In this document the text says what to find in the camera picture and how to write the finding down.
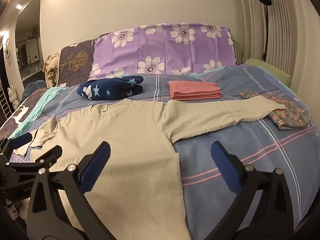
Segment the beige long sleeve shirt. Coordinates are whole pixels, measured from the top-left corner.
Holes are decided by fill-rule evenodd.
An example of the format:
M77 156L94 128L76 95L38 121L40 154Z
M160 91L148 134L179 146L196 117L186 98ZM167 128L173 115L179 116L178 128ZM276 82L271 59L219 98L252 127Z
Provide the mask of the beige long sleeve shirt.
M187 103L125 99L91 105L49 119L32 132L30 159L56 145L64 170L103 142L111 156L86 198L117 239L189 239L180 174L173 145L181 139L252 122L284 106L255 96L247 100Z

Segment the teal and deer quilt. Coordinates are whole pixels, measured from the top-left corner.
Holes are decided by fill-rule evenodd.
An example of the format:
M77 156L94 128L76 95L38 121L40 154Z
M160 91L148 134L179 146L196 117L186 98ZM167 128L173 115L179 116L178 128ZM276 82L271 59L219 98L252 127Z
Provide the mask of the teal and deer quilt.
M1 139L8 138L16 130L18 126L27 118L31 111L36 107L45 106L67 87L41 88L34 91L28 96L9 116L8 120L1 126Z

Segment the white ladder rack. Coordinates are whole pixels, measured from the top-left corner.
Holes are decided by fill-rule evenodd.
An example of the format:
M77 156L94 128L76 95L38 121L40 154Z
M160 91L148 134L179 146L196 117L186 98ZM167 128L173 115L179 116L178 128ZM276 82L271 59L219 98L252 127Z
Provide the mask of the white ladder rack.
M0 100L1 112L4 118L8 119L12 115L12 110L10 108L10 102L7 100L2 86L0 88Z

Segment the white cat figurine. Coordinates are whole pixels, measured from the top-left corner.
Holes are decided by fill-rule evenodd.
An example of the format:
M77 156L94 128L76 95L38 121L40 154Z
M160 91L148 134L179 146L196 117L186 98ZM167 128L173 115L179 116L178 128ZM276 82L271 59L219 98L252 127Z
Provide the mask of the white cat figurine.
M15 89L13 88L12 85L8 88L8 96L9 96L9 101L12 103L13 109L16 110L18 108L18 97Z

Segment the blue plaid bed sheet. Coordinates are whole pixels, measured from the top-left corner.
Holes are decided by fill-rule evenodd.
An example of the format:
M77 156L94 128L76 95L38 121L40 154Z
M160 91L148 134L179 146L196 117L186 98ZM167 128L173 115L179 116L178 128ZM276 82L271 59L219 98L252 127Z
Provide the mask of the blue plaid bed sheet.
M232 66L199 75L143 76L143 101L169 100L168 81L214 82L223 100L239 100L240 92L280 96L303 108L295 94L273 76L257 67ZM218 224L235 195L229 191L210 156L210 146L219 141L243 163L261 171L284 171L289 187L294 225L308 213L319 189L319 129L313 122L294 130L281 130L270 119L237 125L174 144L180 154L183 194L192 239L203 239Z

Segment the beige crumpled cloth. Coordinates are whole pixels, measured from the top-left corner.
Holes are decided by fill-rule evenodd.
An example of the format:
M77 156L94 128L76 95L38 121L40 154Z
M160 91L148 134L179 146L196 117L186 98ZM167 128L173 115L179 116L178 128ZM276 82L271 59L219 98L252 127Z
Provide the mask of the beige crumpled cloth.
M45 75L47 88L52 88L57 85L58 81L58 63L59 53L50 54L44 61L42 71Z

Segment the floral patterned small garment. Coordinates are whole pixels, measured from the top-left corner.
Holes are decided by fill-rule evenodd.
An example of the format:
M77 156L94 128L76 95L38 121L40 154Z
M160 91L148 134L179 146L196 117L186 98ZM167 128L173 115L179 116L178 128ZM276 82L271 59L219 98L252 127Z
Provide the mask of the floral patterned small garment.
M287 100L278 95L263 95L263 97L286 107L286 109L276 109L267 115L280 130L303 128L311 122L310 113L297 107L293 100Z

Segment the dark tree pattern pillow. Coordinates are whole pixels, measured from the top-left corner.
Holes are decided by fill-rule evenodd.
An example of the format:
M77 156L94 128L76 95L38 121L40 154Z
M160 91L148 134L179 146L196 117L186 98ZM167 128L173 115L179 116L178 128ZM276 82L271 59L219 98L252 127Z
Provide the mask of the dark tree pattern pillow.
M60 51L58 84L74 86L88 80L93 64L94 45L97 38L65 46Z

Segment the navy star fleece garment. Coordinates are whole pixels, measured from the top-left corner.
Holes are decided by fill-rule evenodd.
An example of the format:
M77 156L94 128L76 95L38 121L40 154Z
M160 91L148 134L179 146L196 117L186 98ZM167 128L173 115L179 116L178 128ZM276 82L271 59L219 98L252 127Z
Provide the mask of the navy star fleece garment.
M81 83L76 92L88 100L122 100L143 91L140 75L90 80Z

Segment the folded pink garment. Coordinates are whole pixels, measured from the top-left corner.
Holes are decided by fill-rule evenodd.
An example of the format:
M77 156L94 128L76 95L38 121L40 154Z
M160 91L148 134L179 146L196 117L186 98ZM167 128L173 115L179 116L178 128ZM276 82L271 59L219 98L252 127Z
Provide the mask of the folded pink garment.
M173 100L192 101L220 99L221 88L214 82L168 81L170 96Z

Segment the purple flower pillow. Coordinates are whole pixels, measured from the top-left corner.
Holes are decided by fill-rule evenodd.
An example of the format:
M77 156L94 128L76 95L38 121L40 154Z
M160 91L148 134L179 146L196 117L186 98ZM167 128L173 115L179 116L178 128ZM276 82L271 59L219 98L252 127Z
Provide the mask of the purple flower pillow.
M231 31L208 23L141 25L100 35L90 80L131 74L202 74L236 64Z

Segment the white pleated curtain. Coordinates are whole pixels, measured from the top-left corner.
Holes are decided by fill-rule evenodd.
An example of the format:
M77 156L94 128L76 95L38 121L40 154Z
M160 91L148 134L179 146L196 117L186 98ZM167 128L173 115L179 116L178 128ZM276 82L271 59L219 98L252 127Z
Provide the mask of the white pleated curtain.
M261 58L265 11L259 0L233 0L234 38L242 55ZM319 112L319 14L310 0L272 0L268 7L266 61L292 77L291 89L314 114Z

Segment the black floor lamp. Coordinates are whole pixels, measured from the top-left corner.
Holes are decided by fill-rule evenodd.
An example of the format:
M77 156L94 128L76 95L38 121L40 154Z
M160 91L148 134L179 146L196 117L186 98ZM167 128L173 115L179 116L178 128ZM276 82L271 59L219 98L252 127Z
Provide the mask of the black floor lamp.
M266 61L267 49L268 49L268 35L269 35L269 15L268 15L268 7L272 5L272 0L259 0L261 4L264 5L265 11L265 46L262 60Z

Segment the arched wall mirror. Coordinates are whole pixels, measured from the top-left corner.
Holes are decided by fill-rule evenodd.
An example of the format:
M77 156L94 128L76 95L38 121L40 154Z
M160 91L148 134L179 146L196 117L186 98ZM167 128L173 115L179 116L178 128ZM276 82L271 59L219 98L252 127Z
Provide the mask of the arched wall mirror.
M40 5L41 0L31 0L17 18L15 44L18 68L23 81L42 70Z

